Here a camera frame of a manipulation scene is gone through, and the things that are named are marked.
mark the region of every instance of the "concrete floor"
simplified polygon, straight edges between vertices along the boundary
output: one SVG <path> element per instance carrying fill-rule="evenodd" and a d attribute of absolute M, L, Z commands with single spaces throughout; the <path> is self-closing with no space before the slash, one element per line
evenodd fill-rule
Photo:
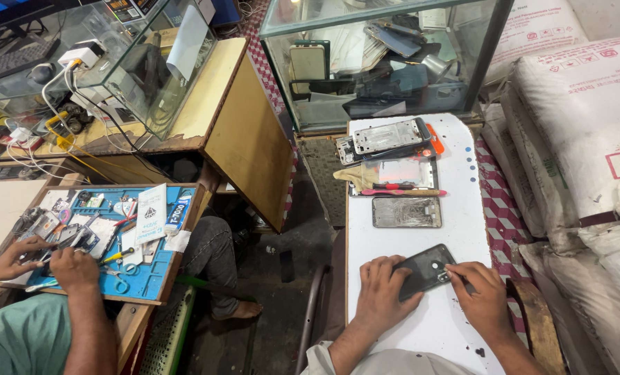
<path fill-rule="evenodd" d="M 281 120 L 285 130 L 289 129 L 289 123 Z M 256 325 L 250 374 L 294 373 L 314 270 L 331 262 L 334 231 L 324 219 L 301 160 L 292 201 L 282 234 L 254 235 L 239 260 L 239 291 L 264 306 Z M 279 254 L 288 250 L 292 251 L 294 280 L 283 283 Z M 209 311 L 209 295 L 198 295 L 178 374 L 242 374 L 250 322 L 216 322 L 209 318 Z"/>

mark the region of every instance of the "glue tube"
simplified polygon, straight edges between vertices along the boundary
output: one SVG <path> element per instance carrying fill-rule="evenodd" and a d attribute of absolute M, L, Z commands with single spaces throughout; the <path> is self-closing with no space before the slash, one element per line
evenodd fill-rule
<path fill-rule="evenodd" d="M 164 234 L 177 235 L 181 230 L 182 222 L 185 220 L 185 213 L 189 207 L 189 202 L 192 200 L 191 195 L 180 197 L 173 205 L 173 209 L 167 218 L 167 223 L 164 225 Z"/>

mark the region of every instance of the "person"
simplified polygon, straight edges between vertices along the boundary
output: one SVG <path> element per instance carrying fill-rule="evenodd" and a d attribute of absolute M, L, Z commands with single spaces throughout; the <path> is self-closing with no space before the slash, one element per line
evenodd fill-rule
<path fill-rule="evenodd" d="M 423 298 L 423 292 L 419 292 L 402 303 L 398 300 L 402 283 L 412 272 L 408 268 L 392 270 L 403 260 L 402 256 L 382 256 L 360 267 L 361 289 L 355 317 L 334 342 L 322 341 L 308 349 L 308 367 L 303 375 L 471 374 L 432 353 L 388 349 L 366 356 L 379 337 L 405 319 Z M 488 344 L 505 373 L 542 375 L 543 370 L 511 328 L 506 290 L 497 272 L 478 262 L 446 267 L 467 320 Z M 461 277 L 472 284 L 475 292 L 467 292 Z"/>
<path fill-rule="evenodd" d="M 206 184 L 209 191 L 216 188 L 215 183 Z M 36 235 L 9 246 L 0 256 L 0 281 L 43 267 L 42 262 L 25 262 L 53 245 Z M 65 248 L 53 252 L 50 267 L 67 295 L 41 293 L 0 309 L 0 374 L 115 374 L 116 340 L 104 310 L 96 261 Z M 198 221 L 182 257 L 180 272 L 198 276 L 203 270 L 208 281 L 236 287 L 231 230 L 218 217 Z M 213 294 L 211 302 L 216 319 L 251 318 L 262 309 L 219 294 Z M 174 303 L 172 295 L 167 305 Z"/>

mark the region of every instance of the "computer mouse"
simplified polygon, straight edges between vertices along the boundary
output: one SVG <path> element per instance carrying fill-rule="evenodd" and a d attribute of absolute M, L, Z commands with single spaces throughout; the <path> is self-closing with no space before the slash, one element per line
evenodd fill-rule
<path fill-rule="evenodd" d="M 56 66 L 51 63 L 39 64 L 32 68 L 30 78 L 40 85 L 45 85 L 56 76 Z"/>

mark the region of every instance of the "blue silicone repair mat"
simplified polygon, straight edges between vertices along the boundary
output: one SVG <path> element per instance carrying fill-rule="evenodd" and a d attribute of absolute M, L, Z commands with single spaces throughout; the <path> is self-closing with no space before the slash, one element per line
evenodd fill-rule
<path fill-rule="evenodd" d="M 114 220 L 122 220 L 125 217 L 121 214 L 114 212 L 113 208 L 109 207 L 109 201 L 115 204 L 116 202 L 120 201 L 121 197 L 125 195 L 128 195 L 130 198 L 136 198 L 139 196 L 140 192 L 148 189 L 150 189 L 150 187 L 127 189 L 84 189 L 87 192 L 91 192 L 93 196 L 97 196 L 98 194 L 104 194 L 103 201 L 101 202 L 99 207 L 80 207 L 81 202 L 78 199 L 74 199 L 71 204 L 71 213 L 72 216 L 75 214 L 90 216 L 93 215 L 95 212 L 99 212 L 100 217 Z M 167 187 L 167 214 L 171 212 L 175 201 L 179 197 L 194 195 L 194 192 L 194 188 L 178 186 Z M 127 222 L 122 224 L 119 227 L 118 231 L 116 231 L 116 235 L 118 235 L 119 237 L 122 236 L 121 229 L 127 224 Z M 100 241 L 109 241 L 109 239 L 100 239 Z M 109 256 L 115 255 L 117 252 L 118 245 L 117 242 L 114 240 L 105 251 L 102 259 L 106 259 Z M 159 290 L 162 287 L 162 281 L 166 276 L 167 268 L 169 266 L 169 262 L 171 261 L 172 254 L 173 251 L 164 250 L 164 238 L 162 238 L 158 244 L 152 262 L 140 264 L 139 270 L 134 275 L 128 276 L 120 274 L 120 277 L 129 284 L 128 291 L 126 291 L 124 294 L 116 292 L 114 285 L 115 276 L 108 275 L 103 272 L 100 272 L 99 288 L 101 289 L 101 292 L 103 294 L 130 298 L 141 298 L 144 300 L 154 300 L 157 298 Z M 109 262 L 108 265 L 113 269 L 118 269 L 119 267 L 115 261 Z M 43 273 L 45 273 L 45 268 L 35 270 L 28 279 L 27 285 L 39 285 L 53 280 L 53 277 L 44 276 Z M 53 286 L 51 288 L 60 289 L 59 286 Z"/>

